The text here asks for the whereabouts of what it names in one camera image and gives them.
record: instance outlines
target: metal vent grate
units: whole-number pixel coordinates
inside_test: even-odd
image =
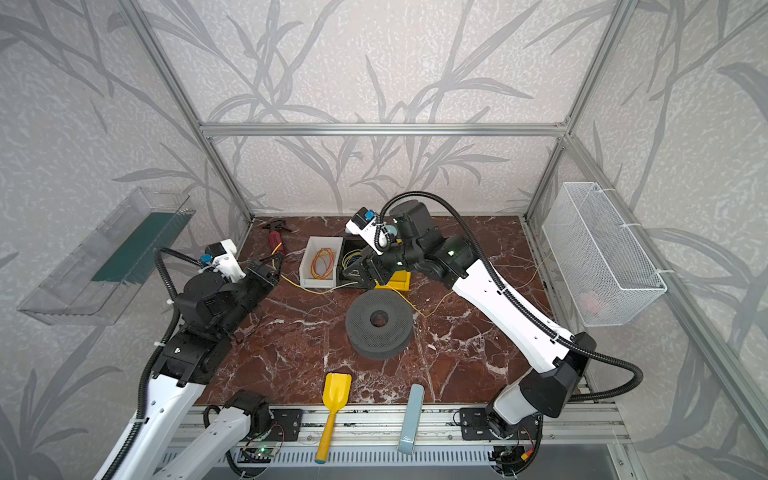
[[[491,446],[457,445],[457,446],[416,446],[413,455],[403,455],[392,446],[341,446],[332,447],[328,460],[324,465],[315,463],[316,446],[287,446],[269,464],[261,465],[276,467],[359,467],[359,466],[392,466],[392,465],[488,465],[488,452]],[[169,448],[161,463],[163,468],[177,457],[183,449]],[[243,460],[239,449],[232,449],[232,455],[241,467],[251,464]],[[225,457],[221,457],[214,467],[227,466]]]

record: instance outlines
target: white plastic bin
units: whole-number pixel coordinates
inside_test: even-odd
[[[299,265],[299,282],[304,288],[333,288],[338,285],[339,279],[336,278],[336,267],[339,265],[339,255],[341,254],[342,237],[310,237],[306,242],[304,257]],[[323,248],[333,250],[335,258],[333,259],[333,270],[328,280],[315,280],[312,276],[312,260],[315,259],[317,252]]]

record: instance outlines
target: yellow object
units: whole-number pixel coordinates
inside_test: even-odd
[[[527,281],[527,282],[523,283],[523,284],[522,284],[522,285],[520,285],[520,286],[516,286],[516,287],[515,287],[515,290],[520,290],[522,287],[524,287],[524,286],[528,285],[530,282],[532,282],[532,281],[533,281],[533,279],[534,279],[534,278],[536,278],[536,273],[538,273],[538,269],[540,269],[540,268],[541,268],[541,266],[542,266],[542,265],[544,265],[544,262],[546,262],[546,261],[547,261],[547,258],[549,258],[549,257],[550,257],[552,254],[553,254],[553,252],[550,252],[550,253],[549,253],[549,255],[547,255],[546,257],[544,257],[544,259],[541,261],[541,263],[540,263],[540,264],[538,264],[538,266],[536,267],[536,270],[534,270],[534,271],[533,271],[533,276],[531,277],[531,279],[530,279],[529,281]]]
[[[285,275],[281,274],[280,276],[283,278],[283,280],[287,281],[291,285],[298,286],[301,290],[304,290],[305,292],[309,292],[309,293],[314,293],[315,295],[325,295],[326,293],[331,293],[332,291],[336,290],[337,288],[342,288],[343,286],[357,285],[357,282],[349,282],[349,283],[344,283],[343,285],[339,285],[339,286],[335,286],[333,288],[329,288],[328,290],[326,290],[324,292],[313,292],[312,290],[306,289],[303,286],[299,285],[298,283],[294,282],[293,280],[291,280],[290,278],[288,278]]]
[[[407,292],[411,288],[411,273],[406,272],[405,270],[400,270],[399,272],[394,272],[392,274],[392,278],[389,279],[389,282],[385,286],[376,284],[376,288],[379,289],[385,289],[387,287],[390,290]]]
[[[325,463],[328,459],[328,448],[331,446],[333,424],[336,423],[336,412],[343,409],[349,400],[349,387],[352,385],[352,376],[346,373],[329,373],[326,375],[326,386],[323,390],[323,404],[330,413],[320,439],[320,447],[317,449],[315,463]]]

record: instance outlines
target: shovel handle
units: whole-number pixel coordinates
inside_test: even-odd
[[[328,448],[331,446],[331,435],[333,435],[333,424],[336,423],[336,412],[331,412],[326,421],[326,427],[323,430],[323,437],[320,439],[320,446],[317,448],[315,463],[325,463],[328,459]]]

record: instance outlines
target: red handle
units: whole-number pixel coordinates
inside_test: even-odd
[[[280,245],[283,242],[283,238],[280,236],[280,232],[277,230],[270,232],[270,248],[272,250],[275,250],[275,247]],[[285,253],[285,248],[283,245],[280,245],[280,248],[277,249],[280,253]]]

